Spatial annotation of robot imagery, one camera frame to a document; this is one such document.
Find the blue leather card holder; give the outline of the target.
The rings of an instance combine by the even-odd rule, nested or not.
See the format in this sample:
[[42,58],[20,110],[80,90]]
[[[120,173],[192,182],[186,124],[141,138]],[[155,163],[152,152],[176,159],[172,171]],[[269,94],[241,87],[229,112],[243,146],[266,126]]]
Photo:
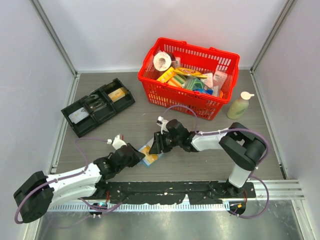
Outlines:
[[149,154],[153,141],[153,139],[150,139],[145,145],[143,145],[139,149],[139,152],[143,153],[145,157],[138,163],[138,165],[144,165],[145,167],[149,168],[153,163],[155,163],[158,159],[162,157],[163,153]]

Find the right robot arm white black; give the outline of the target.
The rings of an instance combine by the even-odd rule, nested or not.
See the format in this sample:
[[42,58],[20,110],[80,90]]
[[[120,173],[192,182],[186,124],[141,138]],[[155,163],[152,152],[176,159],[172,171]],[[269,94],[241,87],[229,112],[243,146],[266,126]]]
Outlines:
[[160,131],[154,133],[150,155],[170,152],[180,147],[188,153],[224,150],[234,167],[226,181],[226,193],[233,198],[244,192],[244,185],[269,152],[268,141],[238,122],[230,127],[210,132],[189,131],[178,120],[157,121]]

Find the gold VIP credit card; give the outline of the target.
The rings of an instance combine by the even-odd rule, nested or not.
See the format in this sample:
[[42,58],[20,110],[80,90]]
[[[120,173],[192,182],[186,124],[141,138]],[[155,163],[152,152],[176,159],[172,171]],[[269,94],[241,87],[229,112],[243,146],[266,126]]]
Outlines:
[[150,151],[150,147],[148,145],[142,147],[140,150],[139,150],[141,153],[145,154],[146,156],[149,155],[149,151]]

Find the dark brown credit card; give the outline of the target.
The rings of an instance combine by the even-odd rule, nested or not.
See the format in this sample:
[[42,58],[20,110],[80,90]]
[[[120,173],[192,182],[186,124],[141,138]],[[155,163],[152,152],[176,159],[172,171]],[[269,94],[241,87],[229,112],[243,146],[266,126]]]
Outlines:
[[100,98],[88,101],[86,104],[88,105],[88,108],[93,112],[99,111],[106,106],[106,103]]

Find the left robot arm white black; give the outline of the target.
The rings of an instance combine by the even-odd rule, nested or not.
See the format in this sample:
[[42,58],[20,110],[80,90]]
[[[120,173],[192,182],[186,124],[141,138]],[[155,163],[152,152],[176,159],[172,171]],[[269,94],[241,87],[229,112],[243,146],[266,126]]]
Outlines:
[[137,165],[145,154],[127,143],[84,167],[60,174],[33,173],[13,194],[17,204],[16,224],[27,224],[41,218],[49,208],[93,196],[102,199],[107,193],[106,181],[124,168]]

